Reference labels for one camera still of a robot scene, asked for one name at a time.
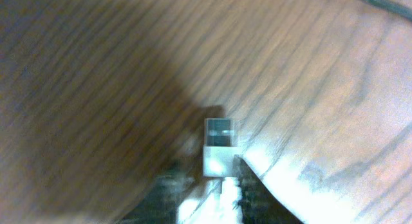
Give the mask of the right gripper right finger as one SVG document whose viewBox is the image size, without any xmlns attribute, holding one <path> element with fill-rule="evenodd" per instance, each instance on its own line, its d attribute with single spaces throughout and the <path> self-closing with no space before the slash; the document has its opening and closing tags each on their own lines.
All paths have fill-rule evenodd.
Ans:
<svg viewBox="0 0 412 224">
<path fill-rule="evenodd" d="M 237 205 L 244 224 L 303 224 L 270 193 L 240 156 L 234 157 L 234 171 L 241 191 Z"/>
</svg>

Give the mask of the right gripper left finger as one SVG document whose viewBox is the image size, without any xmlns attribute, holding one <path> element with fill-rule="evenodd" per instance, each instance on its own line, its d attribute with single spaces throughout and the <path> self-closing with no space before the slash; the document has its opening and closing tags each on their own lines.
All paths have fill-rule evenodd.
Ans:
<svg viewBox="0 0 412 224">
<path fill-rule="evenodd" d="M 157 176 L 145 198 L 122 219 L 121 224 L 175 224 L 178 207 L 189 195 L 195 179 L 177 163 Z"/>
</svg>

